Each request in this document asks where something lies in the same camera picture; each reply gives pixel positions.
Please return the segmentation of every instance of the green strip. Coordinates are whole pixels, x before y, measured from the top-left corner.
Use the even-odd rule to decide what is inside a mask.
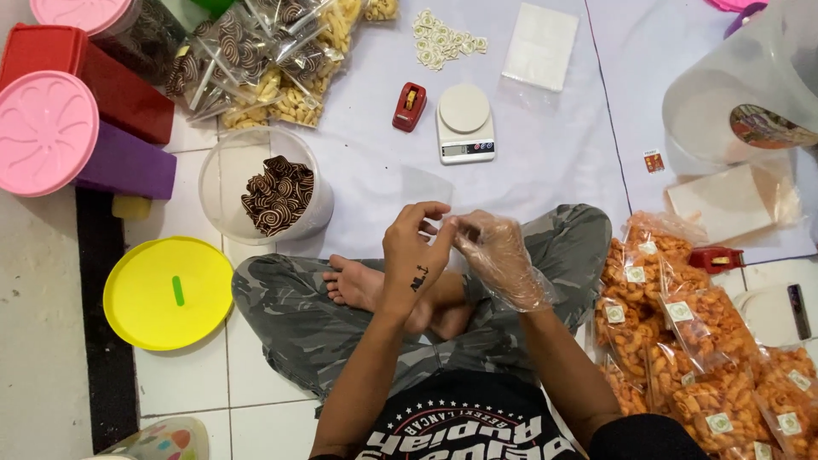
[[[176,296],[176,305],[182,306],[185,304],[185,296],[182,295],[182,280],[179,277],[173,277],[173,294]]]

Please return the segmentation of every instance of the yellow lid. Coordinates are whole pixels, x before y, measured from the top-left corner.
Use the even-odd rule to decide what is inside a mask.
[[[114,266],[102,305],[129,344],[175,350],[205,338],[227,316],[232,276],[227,258],[202,240],[148,241]]]

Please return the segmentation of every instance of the red tape dispenser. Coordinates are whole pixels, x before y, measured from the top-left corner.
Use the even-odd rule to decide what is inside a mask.
[[[392,118],[392,126],[411,133],[415,130],[423,109],[426,108],[426,88],[414,83],[407,83],[401,91],[398,108]]]
[[[690,255],[690,266],[701,268],[711,275],[733,268],[744,268],[744,251],[726,247],[700,247]]]

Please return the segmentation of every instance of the pink plastic item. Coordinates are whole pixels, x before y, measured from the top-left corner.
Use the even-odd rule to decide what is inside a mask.
[[[88,35],[94,35],[111,27],[127,11],[131,0],[30,0],[29,3],[40,24],[70,25],[85,30]]]
[[[767,3],[767,0],[705,0],[714,7],[722,11],[735,11],[740,13],[744,8],[749,7],[753,3]]]
[[[0,188],[42,196],[70,183],[97,144],[97,102],[65,72],[28,74],[0,92]]]

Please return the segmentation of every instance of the camouflage pants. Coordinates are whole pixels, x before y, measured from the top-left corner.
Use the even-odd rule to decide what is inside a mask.
[[[554,309],[576,333],[593,312],[611,226],[601,210],[562,205],[523,226],[532,263],[554,284]],[[383,260],[362,260],[383,270]],[[326,260],[265,255],[246,260],[233,277],[236,306],[263,344],[270,366],[321,401],[361,340],[372,313],[338,306],[321,274]],[[438,345],[406,340],[390,395],[442,370],[504,372],[538,385],[518,314],[502,308],[476,277],[463,277],[475,311],[464,334]]]

